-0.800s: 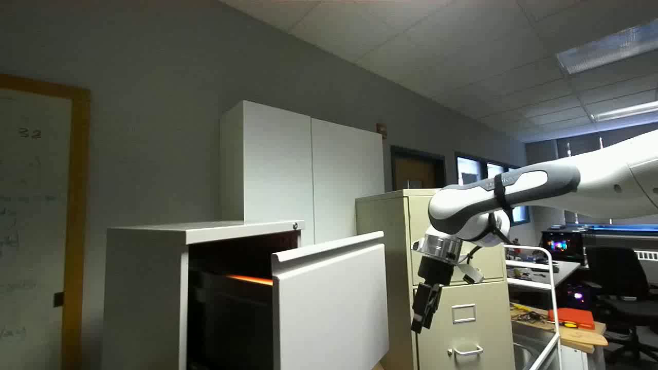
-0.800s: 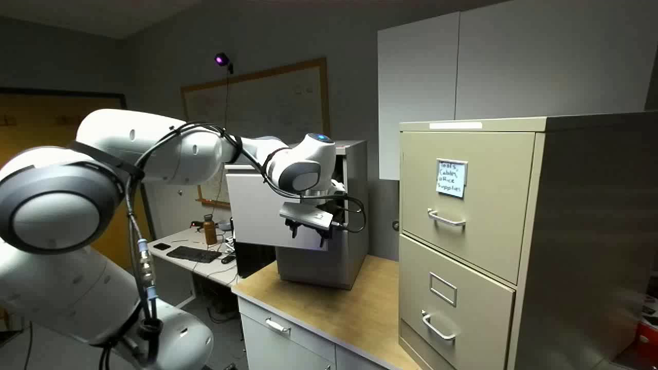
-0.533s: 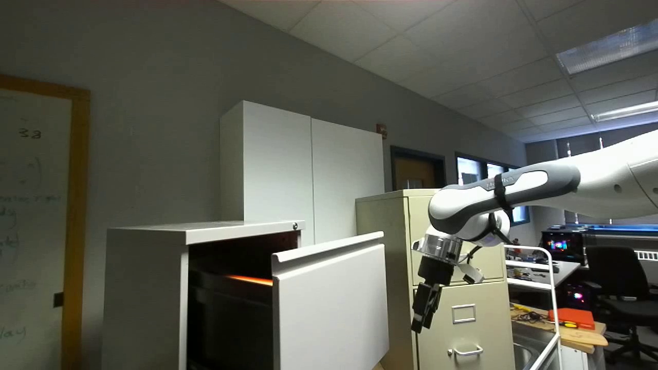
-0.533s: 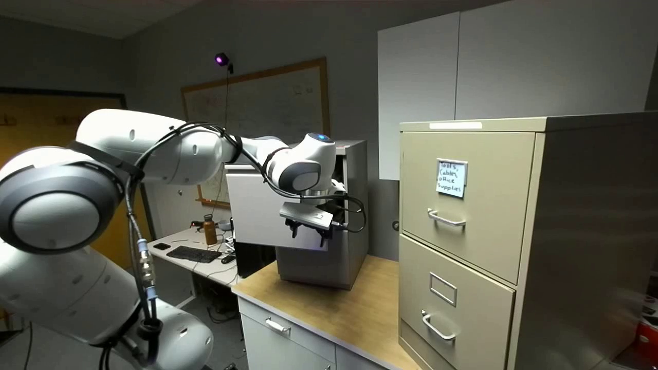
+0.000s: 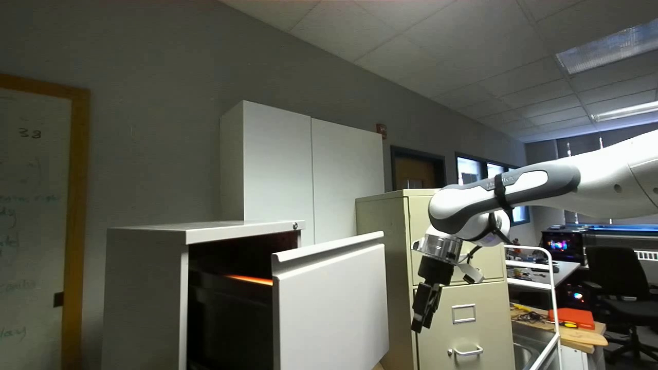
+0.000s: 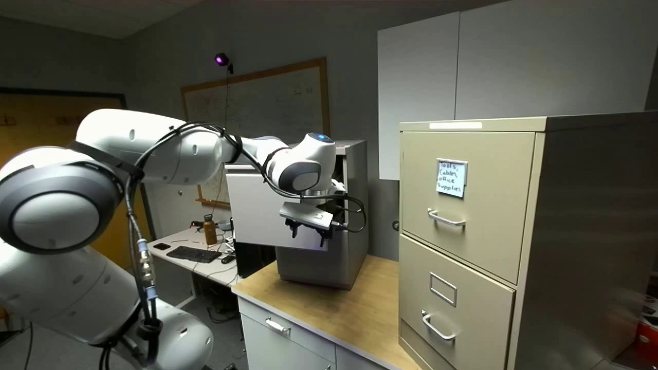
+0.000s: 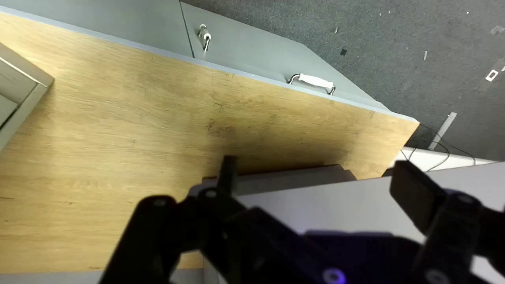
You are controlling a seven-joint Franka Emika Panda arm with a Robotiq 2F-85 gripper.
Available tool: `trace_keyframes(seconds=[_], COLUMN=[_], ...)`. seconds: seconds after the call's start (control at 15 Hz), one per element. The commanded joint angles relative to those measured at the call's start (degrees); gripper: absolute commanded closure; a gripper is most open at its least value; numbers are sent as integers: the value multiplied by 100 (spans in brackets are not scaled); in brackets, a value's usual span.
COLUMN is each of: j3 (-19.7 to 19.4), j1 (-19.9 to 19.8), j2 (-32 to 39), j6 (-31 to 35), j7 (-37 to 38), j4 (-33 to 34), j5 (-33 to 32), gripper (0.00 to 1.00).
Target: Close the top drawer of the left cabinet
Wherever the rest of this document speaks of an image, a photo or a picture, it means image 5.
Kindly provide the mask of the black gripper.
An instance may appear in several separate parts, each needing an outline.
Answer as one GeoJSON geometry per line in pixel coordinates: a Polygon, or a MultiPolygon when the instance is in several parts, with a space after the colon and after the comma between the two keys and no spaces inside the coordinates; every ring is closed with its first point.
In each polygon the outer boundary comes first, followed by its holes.
{"type": "Polygon", "coordinates": [[[415,308],[411,319],[411,330],[421,333],[421,329],[430,329],[436,305],[441,299],[441,291],[445,286],[450,283],[455,267],[445,260],[436,260],[430,257],[424,257],[419,263],[417,276],[421,277],[417,291],[415,291],[415,308]]]}

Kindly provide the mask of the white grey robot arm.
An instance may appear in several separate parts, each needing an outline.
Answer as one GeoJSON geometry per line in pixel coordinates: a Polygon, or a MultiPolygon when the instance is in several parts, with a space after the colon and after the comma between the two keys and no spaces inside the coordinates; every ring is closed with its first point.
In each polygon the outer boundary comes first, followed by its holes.
{"type": "Polygon", "coordinates": [[[545,160],[467,185],[433,191],[421,255],[421,283],[414,295],[411,329],[433,324],[455,267],[479,282],[462,260],[463,243],[495,247],[508,241],[517,206],[545,206],[595,218],[635,218],[658,212],[658,131],[602,149],[545,160]]]}

